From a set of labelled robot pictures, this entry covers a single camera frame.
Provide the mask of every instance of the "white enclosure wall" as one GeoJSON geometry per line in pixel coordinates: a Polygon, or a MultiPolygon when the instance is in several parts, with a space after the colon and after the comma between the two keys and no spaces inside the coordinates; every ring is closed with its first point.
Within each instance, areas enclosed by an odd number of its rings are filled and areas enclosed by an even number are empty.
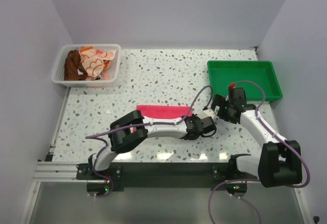
{"type": "Polygon", "coordinates": [[[273,61],[283,99],[274,103],[281,132],[298,140],[309,164],[305,189],[313,215],[327,219],[327,0],[286,0],[259,47],[273,61]]]}
{"type": "Polygon", "coordinates": [[[0,0],[0,10],[0,223],[18,223],[65,92],[52,64],[72,41],[51,0],[0,0]]]}
{"type": "Polygon", "coordinates": [[[74,43],[258,46],[285,0],[53,0],[74,43]]]}

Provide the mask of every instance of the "table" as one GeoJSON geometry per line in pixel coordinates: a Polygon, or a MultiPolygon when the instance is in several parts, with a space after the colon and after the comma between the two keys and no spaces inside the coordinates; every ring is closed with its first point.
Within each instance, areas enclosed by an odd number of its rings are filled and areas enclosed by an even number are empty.
{"type": "MultiPolygon", "coordinates": [[[[209,84],[208,60],[256,60],[256,55],[254,50],[123,50],[115,87],[71,88],[53,161],[86,162],[103,144],[85,136],[108,130],[111,122],[138,104],[190,105],[209,84]]],[[[206,90],[194,112],[203,109],[208,99],[206,90]]],[[[269,103],[262,106],[261,113],[276,128],[269,103]]],[[[242,125],[216,123],[217,133],[210,138],[149,138],[114,162],[226,162],[231,154],[260,156],[260,147],[242,125]]]]}

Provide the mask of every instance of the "pink towel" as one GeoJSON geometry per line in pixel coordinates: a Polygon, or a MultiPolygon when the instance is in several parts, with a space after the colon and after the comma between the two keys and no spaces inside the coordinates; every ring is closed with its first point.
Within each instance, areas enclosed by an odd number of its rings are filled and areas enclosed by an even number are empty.
{"type": "Polygon", "coordinates": [[[142,116],[148,118],[174,119],[185,116],[189,106],[166,106],[166,105],[137,105],[136,110],[141,111],[142,116]]]}

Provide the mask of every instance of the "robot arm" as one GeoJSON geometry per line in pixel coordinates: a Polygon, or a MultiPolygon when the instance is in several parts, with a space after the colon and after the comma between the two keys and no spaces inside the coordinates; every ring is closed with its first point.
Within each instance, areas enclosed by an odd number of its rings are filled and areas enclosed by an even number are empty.
{"type": "Polygon", "coordinates": [[[255,105],[247,104],[243,88],[230,87],[227,98],[216,95],[212,109],[216,106],[219,106],[220,119],[242,124],[262,149],[260,158],[249,154],[231,158],[231,163],[237,167],[235,170],[259,177],[265,187],[301,183],[301,161],[280,140],[285,141],[299,154],[300,145],[281,136],[262,118],[260,112],[255,110],[255,105]]]}
{"type": "Polygon", "coordinates": [[[199,136],[205,136],[207,133],[216,131],[213,121],[214,116],[214,111],[207,109],[199,115],[186,117],[181,123],[178,123],[181,118],[153,119],[142,116],[139,110],[132,111],[113,122],[110,125],[110,129],[129,125],[131,127],[110,134],[111,147],[106,147],[100,155],[93,154],[89,162],[92,162],[95,171],[106,170],[118,154],[133,150],[146,138],[173,137],[184,140],[196,140],[199,136]],[[144,126],[133,127],[133,125],[142,124],[144,126]]]}
{"type": "Polygon", "coordinates": [[[110,163],[120,153],[133,150],[143,140],[151,137],[174,137],[196,140],[216,132],[213,118],[217,116],[231,123],[242,124],[262,148],[260,158],[249,154],[232,155],[229,160],[232,172],[246,172],[257,176],[265,187],[299,184],[302,181],[302,168],[299,158],[280,140],[300,154],[296,141],[288,141],[279,135],[260,115],[253,104],[247,104],[243,88],[229,88],[228,97],[216,95],[211,109],[204,109],[199,115],[173,120],[152,119],[142,116],[139,110],[116,120],[110,125],[110,146],[101,153],[89,158],[89,167],[95,171],[108,169],[110,163]]]}

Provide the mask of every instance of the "wire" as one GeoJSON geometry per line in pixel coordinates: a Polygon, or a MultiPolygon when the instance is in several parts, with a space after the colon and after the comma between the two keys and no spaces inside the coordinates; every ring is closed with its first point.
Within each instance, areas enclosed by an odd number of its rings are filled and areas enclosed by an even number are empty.
{"type": "MultiPolygon", "coordinates": [[[[206,106],[209,106],[209,104],[210,104],[210,102],[211,102],[211,100],[212,100],[212,98],[213,98],[213,93],[214,93],[214,91],[213,91],[213,87],[212,87],[211,85],[204,86],[204,87],[203,87],[203,88],[198,92],[198,94],[195,96],[194,100],[192,101],[192,103],[191,103],[191,105],[190,105],[190,108],[189,108],[188,112],[184,115],[184,117],[182,117],[181,120],[177,121],[176,124],[180,124],[180,123],[182,123],[182,122],[183,122],[183,121],[188,117],[188,115],[189,115],[190,111],[192,110],[192,108],[193,108],[193,106],[194,106],[196,100],[198,99],[198,97],[200,96],[200,94],[201,94],[201,93],[202,93],[206,88],[208,88],[208,87],[211,89],[211,95],[210,95],[210,98],[209,98],[208,104],[207,104],[206,106]]],[[[154,122],[153,124],[154,124],[154,125],[175,125],[175,123],[172,123],[172,122],[154,122]]],[[[120,131],[120,130],[123,130],[123,129],[127,129],[127,128],[132,128],[132,127],[142,127],[142,126],[149,126],[149,125],[151,125],[151,124],[150,124],[150,123],[131,124],[131,125],[123,126],[123,127],[120,127],[120,128],[115,128],[115,129],[112,129],[112,130],[109,130],[109,131],[106,131],[106,132],[103,132],[103,133],[98,133],[98,134],[95,134],[95,135],[92,135],[92,136],[86,136],[86,137],[85,137],[86,139],[95,139],[95,140],[103,141],[103,142],[106,144],[106,146],[105,146],[105,147],[102,147],[102,148],[99,150],[99,152],[97,153],[97,155],[96,155],[96,159],[95,159],[95,161],[94,161],[94,164],[93,164],[93,168],[92,168],[92,170],[93,170],[93,172],[94,172],[95,175],[97,175],[97,176],[99,176],[99,177],[101,177],[101,178],[103,178],[103,179],[105,179],[105,180],[107,180],[107,181],[110,181],[111,186],[110,186],[109,191],[107,191],[105,194],[103,194],[103,195],[99,195],[99,196],[94,195],[94,197],[105,197],[105,196],[109,195],[109,194],[112,192],[113,188],[114,188],[113,180],[112,180],[110,177],[107,177],[107,176],[105,176],[105,175],[99,174],[99,173],[97,173],[96,170],[95,170],[95,168],[96,168],[96,164],[97,164],[97,162],[98,162],[98,157],[99,157],[100,154],[103,152],[103,150],[105,150],[105,149],[108,147],[108,142],[107,142],[105,139],[103,139],[103,138],[99,138],[99,136],[109,135],[109,134],[111,134],[111,133],[114,133],[114,132],[117,132],[117,131],[120,131]]]]}
{"type": "Polygon", "coordinates": [[[216,132],[217,132],[217,127],[216,127],[216,129],[214,130],[214,132],[212,132],[210,135],[201,135],[201,137],[203,137],[203,138],[209,138],[209,137],[215,135],[216,132]]]}
{"type": "MultiPolygon", "coordinates": [[[[274,135],[274,132],[265,124],[264,121],[261,120],[261,118],[258,116],[258,112],[259,112],[259,108],[263,105],[263,103],[265,102],[266,100],[266,94],[264,92],[264,90],[256,83],[252,82],[252,81],[248,81],[248,80],[243,80],[243,81],[238,81],[238,82],[235,82],[234,84],[239,84],[239,83],[250,83],[254,86],[256,86],[258,89],[260,89],[261,93],[262,93],[262,101],[260,102],[260,104],[256,107],[255,109],[255,116],[257,118],[257,120],[261,123],[261,125],[273,136],[274,135]]],[[[310,171],[309,171],[309,167],[308,165],[306,164],[306,162],[304,161],[304,158],[293,148],[291,147],[289,144],[287,144],[283,139],[281,139],[279,136],[277,135],[274,135],[274,137],[279,141],[281,142],[284,146],[286,146],[292,153],[294,153],[298,159],[301,161],[301,163],[303,164],[305,170],[306,170],[306,173],[307,173],[307,179],[306,181],[302,184],[302,185],[292,185],[292,187],[294,188],[303,188],[303,187],[306,187],[309,182],[310,182],[310,179],[311,179],[311,176],[310,176],[310,171]]]]}
{"type": "Polygon", "coordinates": [[[104,142],[104,144],[106,144],[106,146],[108,146],[108,142],[105,139],[103,139],[103,138],[95,137],[95,138],[92,138],[92,139],[98,140],[98,141],[102,141],[102,142],[104,142]]]}
{"type": "MultiPolygon", "coordinates": [[[[228,183],[233,183],[233,182],[239,182],[239,181],[245,181],[245,182],[260,182],[260,180],[249,180],[249,179],[237,179],[237,180],[228,180],[228,181],[224,181],[222,183],[219,183],[212,191],[211,191],[211,194],[210,194],[210,197],[209,197],[209,200],[208,200],[208,211],[209,211],[209,216],[210,216],[210,219],[212,221],[213,224],[217,224],[213,218],[213,215],[211,213],[211,200],[214,196],[214,193],[215,191],[220,188],[221,186],[225,185],[225,184],[228,184],[228,183]]],[[[246,200],[242,197],[239,198],[240,200],[248,203],[250,206],[252,206],[252,208],[256,211],[256,213],[258,214],[258,217],[259,217],[259,224],[262,224],[262,219],[261,219],[261,215],[259,213],[259,210],[257,209],[256,206],[254,206],[249,200],[246,200]]]]}

